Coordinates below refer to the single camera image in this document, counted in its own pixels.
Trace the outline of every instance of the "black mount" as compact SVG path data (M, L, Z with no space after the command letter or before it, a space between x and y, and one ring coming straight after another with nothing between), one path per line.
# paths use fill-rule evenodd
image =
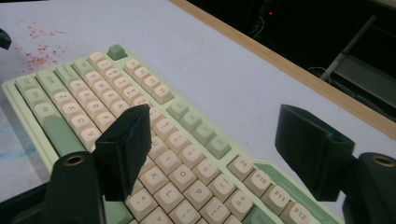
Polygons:
M396 160L378 153L352 156L354 142L311 113L282 105L276 150L318 201L343 191L346 223L396 223Z

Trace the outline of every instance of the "red speckles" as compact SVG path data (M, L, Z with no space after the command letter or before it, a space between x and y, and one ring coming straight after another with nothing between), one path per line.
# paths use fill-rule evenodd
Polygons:
M21 52L22 51L22 47L15 47L14 48L16 52Z
M63 55L67 53L67 47L62 48L53 46L50 38L60 38L61 35L67 35L66 32L58 29L48 29L45 25L39 24L36 21L18 21L16 25L27 27L27 35L33 39L35 48L15 47L16 52L21 52L21 70L38 71L49 66L57 64L62 61Z

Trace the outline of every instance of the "white desk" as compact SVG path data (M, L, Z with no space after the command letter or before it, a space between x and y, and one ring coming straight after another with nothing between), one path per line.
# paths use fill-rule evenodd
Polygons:
M191 12L191 6L185 2L175 2ZM148 62L252 156L273 161L293 178L298 177L274 147L281 104L309 110L351 138L356 142L355 156L375 151L396 158L395 141L390 138L396 136L394 124L202 11L194 10L193 14L229 37L167 1L0 4L0 27L13 41L10 50L0 49L0 81L66 63L118 43ZM9 111L3 93L1 99L2 109ZM0 118L3 128L7 119L4 115ZM47 178L40 171L35 180L21 181L31 176L25 167L19 169L26 157L13 158L13 164L4 159L15 156L19 150L23 152L21 148L0 149L0 199L9 197L10 192L17 193L11 189ZM39 170L37 166L40 167L34 162L34 169ZM14 169L13 174L19 177L10 176L4 167ZM337 203L325 204L341 217L343 200L340 197Z

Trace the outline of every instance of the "keyboard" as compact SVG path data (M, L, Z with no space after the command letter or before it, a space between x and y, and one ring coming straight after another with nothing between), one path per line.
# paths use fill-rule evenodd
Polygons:
M127 108L150 106L151 150L107 223L340 223L270 161L257 160L130 50L114 45L3 84L50 170Z

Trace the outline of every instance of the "green keycap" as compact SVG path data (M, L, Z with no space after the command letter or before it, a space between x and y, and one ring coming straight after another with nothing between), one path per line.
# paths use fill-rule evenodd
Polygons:
M81 79L77 72L69 65L63 64L55 68L55 73L59 79L68 86L70 82Z
M94 69L90 63L88 63L85 59L78 59L72 63L72 67L76 72L81 76L84 77L89 72L93 72Z
M67 122L58 116L51 116L42 124L43 130L59 156L76 151L85 151Z
M189 107L180 101L176 101L169 106L167 111L174 119L180 120L183 115L189 111Z
M107 55L114 61L123 59L128 55L125 53L125 50L121 45L113 45L108 49Z
M30 88L39 86L37 80L35 80L35 78L32 76L17 77L15 84L17 85L17 88L20 90L20 92L25 92Z
M206 143L209 142L209 140L212 139L216 135L216 133L212 127L210 127L206 123L202 123L198 125L192 135L202 145L206 145Z
M253 207L242 221L243 224L276 224L260 208Z
M23 98L30 107L50 101L48 95L44 93L41 88L32 88L27 91L23 91Z
M221 159L231 147L227 139L220 135L216 135L210 142L206 145L207 150L218 160Z
M128 224L134 217L121 202L107 202L104 198L106 223Z
M192 131L194 131L201 122L201 118L193 111L187 112L180 120L181 126L183 126L189 133L192 133Z
M59 114L55 106L48 102L35 105L33 112L35 113L35 117L38 119L38 122L40 122L41 125L43 125L46 119L50 117L61 117L61 114Z
M66 91L62 81L50 70L38 72L37 80L50 97L59 91Z

